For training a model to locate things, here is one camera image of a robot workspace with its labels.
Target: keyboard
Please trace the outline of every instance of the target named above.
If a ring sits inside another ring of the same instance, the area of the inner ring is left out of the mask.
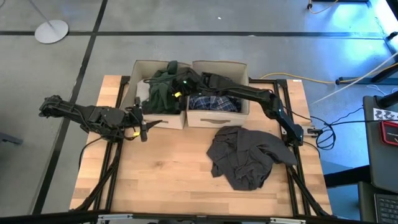
[[[398,224],[398,195],[374,194],[378,223]]]

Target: red object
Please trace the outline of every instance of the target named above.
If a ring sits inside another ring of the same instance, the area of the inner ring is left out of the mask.
[[[398,123],[381,121],[381,140],[386,144],[398,146]]]

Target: yellow cable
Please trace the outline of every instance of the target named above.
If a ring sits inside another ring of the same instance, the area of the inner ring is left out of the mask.
[[[324,9],[322,9],[321,11],[318,11],[318,12],[313,12],[312,9],[311,9],[311,7],[309,7],[308,10],[310,10],[310,12],[311,12],[312,14],[318,14],[318,13],[321,13],[321,12],[327,10],[328,8],[332,7],[332,6],[333,6],[334,4],[336,4],[337,2],[338,2],[338,0],[334,1],[334,2],[331,3],[328,7],[324,8]]]
[[[395,66],[395,65],[398,65],[398,63],[395,63],[395,64],[393,64],[393,65],[390,65],[390,66],[388,66],[387,68],[383,68],[383,69],[381,69],[381,70],[374,71],[374,72],[372,72],[371,74],[380,73],[380,72],[382,72],[382,71],[384,71],[384,70],[386,70],[386,69],[388,69],[388,68],[392,68],[392,67]],[[263,78],[265,78],[265,77],[269,77],[269,76],[272,76],[272,75],[287,75],[287,76],[289,76],[289,77],[300,78],[300,79],[303,79],[303,80],[308,80],[308,81],[312,81],[312,82],[316,82],[316,83],[335,84],[335,82],[315,80],[315,79],[312,79],[312,78],[301,77],[301,76],[298,76],[298,75],[292,75],[292,74],[284,73],[284,72],[268,73],[268,74],[262,76],[260,79],[263,79]],[[359,78],[353,78],[353,79],[350,79],[350,80],[343,80],[343,81],[340,81],[340,82],[341,82],[341,83],[352,82],[352,81],[355,81],[355,80],[357,80],[357,79],[359,79]]]

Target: white cable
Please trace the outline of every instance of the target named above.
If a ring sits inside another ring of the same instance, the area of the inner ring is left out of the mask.
[[[387,63],[389,60],[391,60],[392,58],[394,58],[396,55],[398,55],[398,52],[395,53],[394,55],[392,55],[391,57],[387,58],[387,60],[383,61],[383,63],[381,63],[379,66],[377,66],[375,69],[371,70],[370,72],[368,72],[366,75],[362,76],[361,78],[355,80],[354,82],[350,83],[349,85],[344,86],[343,88],[341,88],[341,89],[339,89],[339,90],[334,91],[333,93],[330,93],[329,95],[327,95],[327,96],[325,96],[325,97],[323,97],[323,98],[320,98],[319,100],[317,100],[317,101],[315,101],[315,102],[313,102],[313,103],[311,103],[311,104],[315,104],[315,103],[321,102],[322,100],[324,100],[324,99],[326,99],[326,98],[328,98],[328,97],[330,97],[330,96],[332,96],[332,95],[334,95],[334,94],[336,94],[336,93],[338,93],[338,92],[340,92],[340,91],[343,91],[343,90],[345,90],[346,88],[348,88],[348,87],[354,85],[355,83],[361,81],[362,79],[364,79],[364,78],[366,78],[367,76],[371,75],[372,72],[376,71],[376,70],[379,69],[381,66],[383,66],[383,65],[384,65],[385,63]]]
[[[375,90],[377,90],[377,91],[379,91],[379,92],[381,92],[384,96],[386,96],[387,94],[386,93],[384,93],[377,85],[367,85],[366,87],[368,87],[368,88],[372,88],[372,89],[375,89]]]

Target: gray clothing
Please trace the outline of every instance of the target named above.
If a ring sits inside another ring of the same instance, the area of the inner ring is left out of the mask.
[[[297,165],[293,152],[280,138],[237,126],[221,128],[207,155],[213,161],[213,177],[224,174],[234,190],[261,188],[273,163]]]

